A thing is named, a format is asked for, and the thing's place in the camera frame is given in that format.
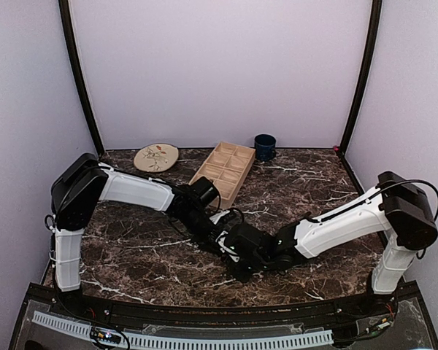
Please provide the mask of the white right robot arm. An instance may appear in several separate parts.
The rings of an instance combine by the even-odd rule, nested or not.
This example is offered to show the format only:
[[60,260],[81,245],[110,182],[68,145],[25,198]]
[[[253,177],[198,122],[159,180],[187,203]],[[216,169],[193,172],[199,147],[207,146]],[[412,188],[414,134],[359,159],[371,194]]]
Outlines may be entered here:
[[247,281],[259,271],[286,271],[321,253],[362,236],[384,231],[389,240],[372,272],[369,291],[358,300],[364,316],[374,316],[386,304],[386,295],[415,255],[438,238],[436,214],[417,179],[406,180],[392,171],[378,176],[376,186],[362,196],[314,218],[282,227],[275,236],[246,222],[224,230],[216,239],[231,258],[231,273]]

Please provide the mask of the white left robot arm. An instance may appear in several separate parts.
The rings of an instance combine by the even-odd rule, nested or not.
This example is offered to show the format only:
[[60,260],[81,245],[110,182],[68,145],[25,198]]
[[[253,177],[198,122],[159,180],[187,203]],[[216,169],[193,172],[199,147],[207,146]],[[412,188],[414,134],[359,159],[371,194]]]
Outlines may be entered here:
[[174,185],[119,171],[85,153],[58,177],[50,192],[55,282],[63,292],[59,304],[73,318],[88,312],[88,301],[75,290],[80,288],[82,235],[101,201],[164,212],[180,221],[201,248],[213,254],[222,252],[217,239],[223,230],[218,220],[210,219],[206,213],[206,207],[219,192],[204,176],[193,184]]

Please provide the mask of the wooden compartment tray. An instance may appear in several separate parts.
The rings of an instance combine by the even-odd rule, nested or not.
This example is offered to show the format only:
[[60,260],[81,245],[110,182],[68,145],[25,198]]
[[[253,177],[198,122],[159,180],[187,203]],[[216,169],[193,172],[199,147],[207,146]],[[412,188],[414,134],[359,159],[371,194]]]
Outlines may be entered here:
[[221,141],[203,162],[189,184],[205,176],[218,189],[221,209],[234,205],[237,194],[255,160],[253,148]]

